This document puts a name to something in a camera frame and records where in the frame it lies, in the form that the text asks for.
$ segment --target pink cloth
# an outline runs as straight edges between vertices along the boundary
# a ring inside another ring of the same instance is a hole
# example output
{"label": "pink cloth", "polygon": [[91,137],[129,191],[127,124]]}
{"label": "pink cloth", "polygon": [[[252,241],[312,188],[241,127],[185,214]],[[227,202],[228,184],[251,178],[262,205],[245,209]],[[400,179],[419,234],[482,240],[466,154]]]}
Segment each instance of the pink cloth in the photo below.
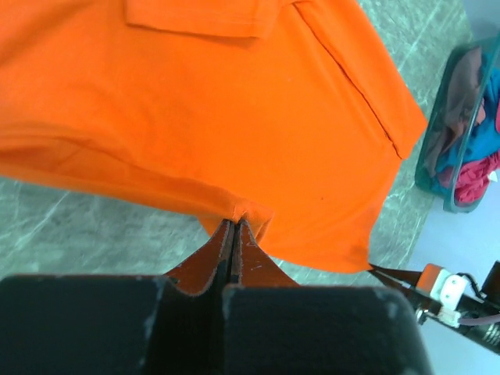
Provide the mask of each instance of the pink cloth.
{"label": "pink cloth", "polygon": [[[461,203],[473,203],[481,198],[490,184],[488,175],[497,168],[500,168],[500,151],[486,159],[464,164],[456,183],[455,199]],[[437,175],[441,186],[449,187],[452,174],[453,168],[448,167]]]}

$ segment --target orange polo shirt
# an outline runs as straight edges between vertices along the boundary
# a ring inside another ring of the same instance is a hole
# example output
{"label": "orange polo shirt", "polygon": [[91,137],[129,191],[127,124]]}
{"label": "orange polo shirt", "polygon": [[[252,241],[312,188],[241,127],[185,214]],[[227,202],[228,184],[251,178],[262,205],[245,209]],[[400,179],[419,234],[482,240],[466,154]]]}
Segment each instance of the orange polo shirt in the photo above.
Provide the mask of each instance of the orange polo shirt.
{"label": "orange polo shirt", "polygon": [[0,24],[0,174],[369,268],[426,121],[355,0],[7,0]]}

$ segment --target wire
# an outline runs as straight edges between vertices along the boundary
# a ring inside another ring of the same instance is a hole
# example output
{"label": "wire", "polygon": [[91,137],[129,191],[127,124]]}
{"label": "wire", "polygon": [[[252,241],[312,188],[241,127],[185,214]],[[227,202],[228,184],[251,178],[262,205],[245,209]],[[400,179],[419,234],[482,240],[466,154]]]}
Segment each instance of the wire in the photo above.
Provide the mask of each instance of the wire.
{"label": "wire", "polygon": [[469,279],[470,281],[470,286],[474,292],[474,294],[476,295],[476,297],[478,297],[479,299],[483,299],[483,295],[481,294],[481,292],[479,291],[479,287],[477,286],[477,282],[476,280],[474,279],[474,276],[472,276],[470,273],[465,273],[465,272],[461,272],[461,273],[457,273],[457,276],[464,276],[466,277],[467,279]]}
{"label": "wire", "polygon": [[485,316],[476,319],[460,318],[459,324],[463,326],[482,326],[484,324],[495,324],[500,323],[500,314]]}

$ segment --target teal plastic basket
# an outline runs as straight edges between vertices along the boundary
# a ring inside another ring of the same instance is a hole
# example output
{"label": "teal plastic basket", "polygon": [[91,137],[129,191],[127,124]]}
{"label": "teal plastic basket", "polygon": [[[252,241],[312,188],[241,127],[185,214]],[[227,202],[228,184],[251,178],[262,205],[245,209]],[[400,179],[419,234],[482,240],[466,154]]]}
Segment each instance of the teal plastic basket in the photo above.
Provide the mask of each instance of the teal plastic basket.
{"label": "teal plastic basket", "polygon": [[[445,189],[445,194],[438,194],[436,191],[431,190],[432,177],[430,176],[426,168],[426,158],[429,152],[428,148],[430,145],[430,140],[432,138],[435,138],[436,133],[440,133],[445,130],[443,115],[445,112],[448,86],[456,64],[468,51],[479,46],[482,48],[483,54],[488,55],[489,60],[487,61],[487,65],[482,69],[483,75],[480,78],[479,92],[474,102],[472,116],[469,118],[466,130],[462,136],[457,163],[453,167],[449,188]],[[439,89],[437,91],[436,100],[432,108],[429,125],[425,133],[425,138],[423,139],[422,150],[420,152],[419,160],[416,166],[415,185],[424,191],[443,198],[443,210],[450,213],[469,213],[479,205],[480,200],[482,199],[477,199],[474,203],[470,204],[458,202],[455,199],[455,188],[457,180],[459,179],[460,169],[463,165],[467,144],[469,142],[470,135],[472,134],[474,124],[476,123],[477,113],[479,112],[479,108],[484,97],[484,92],[490,79],[490,75],[495,67],[500,68],[500,60],[498,59],[499,52],[500,33],[497,35],[497,37],[475,41],[466,45],[459,45],[458,47],[454,48],[452,53],[448,57],[445,71],[443,72],[443,77],[441,79],[441,85],[439,86]]]}

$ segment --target gray marble floor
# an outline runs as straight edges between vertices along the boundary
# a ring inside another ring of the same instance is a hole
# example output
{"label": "gray marble floor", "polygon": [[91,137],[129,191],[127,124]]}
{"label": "gray marble floor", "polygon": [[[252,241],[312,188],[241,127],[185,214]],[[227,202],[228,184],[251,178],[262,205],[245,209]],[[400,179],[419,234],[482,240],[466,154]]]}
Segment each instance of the gray marble floor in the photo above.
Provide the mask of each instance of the gray marble floor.
{"label": "gray marble floor", "polygon": [[[460,0],[361,0],[426,115],[451,48],[471,38]],[[370,259],[404,266],[432,198],[413,186],[420,145],[402,164],[373,229]],[[195,218],[0,179],[0,277],[10,273],[163,273],[203,244]],[[302,284],[372,284],[285,263]]]}

